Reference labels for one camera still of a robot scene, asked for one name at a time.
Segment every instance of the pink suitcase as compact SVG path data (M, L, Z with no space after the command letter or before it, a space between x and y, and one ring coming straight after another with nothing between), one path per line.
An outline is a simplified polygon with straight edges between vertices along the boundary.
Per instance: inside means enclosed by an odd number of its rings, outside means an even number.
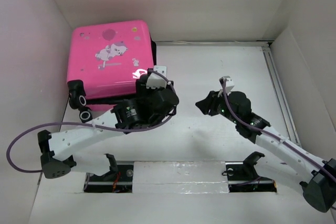
M79 27L71 39L69 105L90 121L89 109L108 110L134 96L136 79L155 64L156 44L142 20Z

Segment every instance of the cartoon cat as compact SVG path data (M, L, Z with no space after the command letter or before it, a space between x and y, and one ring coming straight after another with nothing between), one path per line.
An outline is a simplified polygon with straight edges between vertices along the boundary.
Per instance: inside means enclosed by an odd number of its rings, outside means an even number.
M122 56L128 48L124 42L116 42L111 45L107 45L104 49L96 53L97 60L108 61L115 56Z

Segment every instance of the balloon sticker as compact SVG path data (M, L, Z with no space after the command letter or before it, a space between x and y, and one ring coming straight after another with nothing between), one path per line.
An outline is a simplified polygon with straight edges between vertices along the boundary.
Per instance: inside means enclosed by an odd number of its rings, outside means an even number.
M111 41L116 35L116 31L112 29L107 29L103 31L102 36L105 40Z

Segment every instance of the suitcase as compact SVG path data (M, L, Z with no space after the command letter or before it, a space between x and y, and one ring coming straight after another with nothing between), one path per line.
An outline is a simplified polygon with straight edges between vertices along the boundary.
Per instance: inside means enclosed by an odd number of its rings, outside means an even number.
M72 33L69 105L82 122L135 96L135 81L156 64L156 44L142 20L79 27Z

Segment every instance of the white tabletop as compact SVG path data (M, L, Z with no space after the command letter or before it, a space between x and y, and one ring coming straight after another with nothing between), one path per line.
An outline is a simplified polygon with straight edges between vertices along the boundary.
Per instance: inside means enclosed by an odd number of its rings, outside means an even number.
M231 76L251 99L253 111L281 134L287 130L260 47L159 46L158 65L168 67L180 99L177 115L163 127L112 138L87 152L120 161L241 161L253 151L271 155L239 136L221 116L204 116L195 102L219 90ZM64 121L79 121L67 109ZM278 193L87 194L85 174L41 180L30 224L59 223L332 223L284 185Z

